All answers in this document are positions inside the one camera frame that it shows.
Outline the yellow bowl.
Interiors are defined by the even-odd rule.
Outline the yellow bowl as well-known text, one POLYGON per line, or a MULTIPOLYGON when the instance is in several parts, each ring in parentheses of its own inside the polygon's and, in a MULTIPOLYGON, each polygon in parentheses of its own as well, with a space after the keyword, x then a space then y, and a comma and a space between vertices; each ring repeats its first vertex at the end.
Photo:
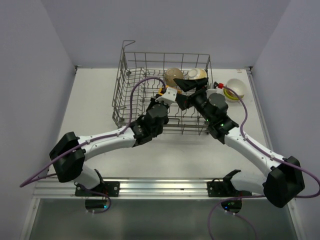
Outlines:
POLYGON ((171 87, 171 86, 169 86, 169 85, 166 85, 165 87, 161 87, 161 88, 158 90, 158 94, 162 96, 162 95, 166 92, 166 90, 167 90, 168 88, 175 90, 178 94, 181 94, 181 93, 182 93, 180 89, 177 89, 177 88, 175 88, 175 87, 171 87))

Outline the grey wire dish rack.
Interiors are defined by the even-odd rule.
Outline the grey wire dish rack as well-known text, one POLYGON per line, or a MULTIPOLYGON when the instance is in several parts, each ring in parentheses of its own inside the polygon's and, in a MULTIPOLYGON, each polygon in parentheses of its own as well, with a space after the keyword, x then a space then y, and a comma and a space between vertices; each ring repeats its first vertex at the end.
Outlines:
POLYGON ((208 84, 213 83, 209 54, 130 50, 134 43, 134 40, 124 40, 121 46, 112 99, 112 119, 117 127, 146 112, 151 97, 162 87, 158 79, 164 79, 170 68, 180 69, 185 78, 190 69, 204 69, 208 84))

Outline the lime green bowl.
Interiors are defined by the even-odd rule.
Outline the lime green bowl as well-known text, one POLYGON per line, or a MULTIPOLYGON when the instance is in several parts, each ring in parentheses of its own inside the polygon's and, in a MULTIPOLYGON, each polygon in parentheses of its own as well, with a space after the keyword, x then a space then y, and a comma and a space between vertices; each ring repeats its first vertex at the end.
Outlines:
POLYGON ((225 88, 223 89, 223 94, 225 95, 226 99, 230 102, 238 102, 239 101, 238 97, 230 95, 229 92, 225 88))

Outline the beige bowl with sunflower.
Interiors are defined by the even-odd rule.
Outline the beige bowl with sunflower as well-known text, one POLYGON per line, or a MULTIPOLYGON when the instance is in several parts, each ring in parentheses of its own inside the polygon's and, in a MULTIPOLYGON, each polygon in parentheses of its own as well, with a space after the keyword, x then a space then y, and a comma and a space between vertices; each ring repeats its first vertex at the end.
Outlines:
MULTIPOLYGON (((247 87, 246 85, 237 78, 232 78, 230 80, 227 81, 226 85, 227 88, 233 90, 234 92, 237 93, 237 95, 240 98, 243 98, 245 96, 245 94, 247 93, 247 87)), ((228 91, 228 93, 234 97, 236 97, 236 95, 234 95, 234 93, 228 89, 226 89, 228 91)))

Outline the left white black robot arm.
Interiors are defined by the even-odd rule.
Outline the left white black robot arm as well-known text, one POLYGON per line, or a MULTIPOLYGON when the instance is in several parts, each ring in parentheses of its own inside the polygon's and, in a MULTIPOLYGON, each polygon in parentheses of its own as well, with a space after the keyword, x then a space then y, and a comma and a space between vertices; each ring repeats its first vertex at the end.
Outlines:
POLYGON ((85 161, 118 149, 144 145, 162 134, 169 122, 168 109, 174 103, 164 96, 155 96, 144 115, 125 127, 93 136, 76 136, 66 133, 49 153, 59 182, 75 182, 92 196, 107 193, 98 170, 85 165, 85 161))

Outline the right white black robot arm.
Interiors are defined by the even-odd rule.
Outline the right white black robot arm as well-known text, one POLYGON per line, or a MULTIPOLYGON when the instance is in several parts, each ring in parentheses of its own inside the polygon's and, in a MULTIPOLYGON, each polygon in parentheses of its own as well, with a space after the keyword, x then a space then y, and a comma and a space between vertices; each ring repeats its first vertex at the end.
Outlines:
POLYGON ((181 110, 194 107, 207 121, 208 132, 222 144, 236 150, 253 163, 266 177, 263 195, 278 208, 284 207, 305 188, 300 162, 293 156, 285 158, 248 136, 242 125, 228 115, 228 104, 220 93, 207 94, 207 78, 174 82, 184 92, 177 94, 176 102, 181 110))

